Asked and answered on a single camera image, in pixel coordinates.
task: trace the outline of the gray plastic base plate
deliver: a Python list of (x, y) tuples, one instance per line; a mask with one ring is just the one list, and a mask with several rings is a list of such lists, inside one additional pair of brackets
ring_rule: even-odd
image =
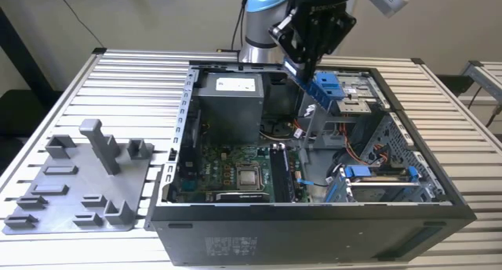
[[(145, 145), (152, 155), (153, 145)], [(120, 172), (116, 175), (107, 174), (89, 144), (77, 144), (76, 148), (67, 148), (69, 159), (48, 157), (25, 196), (18, 199), (18, 202), (22, 202), (22, 199), (32, 202), (33, 197), (40, 195), (46, 203), (41, 201), (40, 204), (18, 205), (24, 209), (17, 207), (9, 216), (14, 222), (13, 228), (6, 225), (2, 229), (4, 234), (104, 232), (132, 229), (151, 157), (131, 160), (127, 144), (119, 144), (119, 147), (120, 154), (115, 160), (120, 166)], [(44, 171), (50, 166), (76, 166), (77, 172), (67, 175), (45, 175)], [(104, 214), (105, 207), (108, 207), (108, 214)], [(34, 218), (34, 222), (16, 224), (28, 215)]]

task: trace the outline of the green circuit board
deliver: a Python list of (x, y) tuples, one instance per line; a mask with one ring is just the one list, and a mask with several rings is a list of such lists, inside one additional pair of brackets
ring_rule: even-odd
[[(269, 195), (269, 202), (273, 202), (268, 148), (203, 146), (201, 154), (199, 177), (197, 179), (181, 180), (179, 202), (213, 202), (215, 195), (223, 192), (264, 193)], [(301, 173), (296, 151), (291, 151), (288, 156), (291, 172), (299, 171)], [(251, 182), (252, 185), (239, 185), (237, 174), (241, 171), (257, 171), (257, 179), (256, 182)], [(297, 183), (295, 185), (301, 190), (297, 202), (305, 202), (305, 189), (299, 187)]]

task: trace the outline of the label sticker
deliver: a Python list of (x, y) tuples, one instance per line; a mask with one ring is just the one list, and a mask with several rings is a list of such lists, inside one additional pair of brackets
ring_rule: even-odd
[(256, 236), (205, 237), (208, 256), (253, 256), (256, 245)]
[(245, 78), (217, 78), (216, 91), (253, 92), (253, 79)]
[(358, 91), (352, 88), (343, 88), (343, 91), (348, 94), (356, 94), (358, 93)]
[(299, 137), (301, 136), (301, 133), (303, 133), (303, 130), (297, 128), (293, 134), (295, 138), (299, 139)]

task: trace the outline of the metal workbench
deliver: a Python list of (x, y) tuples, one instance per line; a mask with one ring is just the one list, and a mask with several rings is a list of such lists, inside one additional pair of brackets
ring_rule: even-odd
[[(104, 125), (103, 133), (113, 134), (117, 142), (144, 138), (155, 145), (136, 227), (129, 232), (13, 236), (0, 233), (0, 266), (50, 270), (164, 270), (173, 267), (156, 233), (143, 230), (152, 181), (167, 160), (188, 61), (235, 59), (235, 54), (224, 53), (121, 50), (108, 50), (91, 56), (0, 177), (0, 219), (12, 213), (14, 199), (24, 194), (44, 163), (48, 137), (68, 134), (75, 142), (85, 142), (79, 133), (81, 120), (99, 118)], [(408, 264), (346, 265), (340, 268), (502, 269), (502, 144), (424, 65), (410, 59), (338, 56), (324, 57), (322, 64), (378, 68), (478, 216), (478, 221)], [(275, 265), (269, 268), (331, 269), (334, 266)]]
[(502, 104), (502, 62), (468, 61), (462, 75), (470, 76)]

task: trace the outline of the expansion slot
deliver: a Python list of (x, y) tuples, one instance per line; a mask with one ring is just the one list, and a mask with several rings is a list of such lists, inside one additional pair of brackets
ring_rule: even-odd
[(288, 166), (288, 151), (283, 144), (273, 144), (269, 149), (269, 164), (275, 202), (292, 202), (295, 190)]

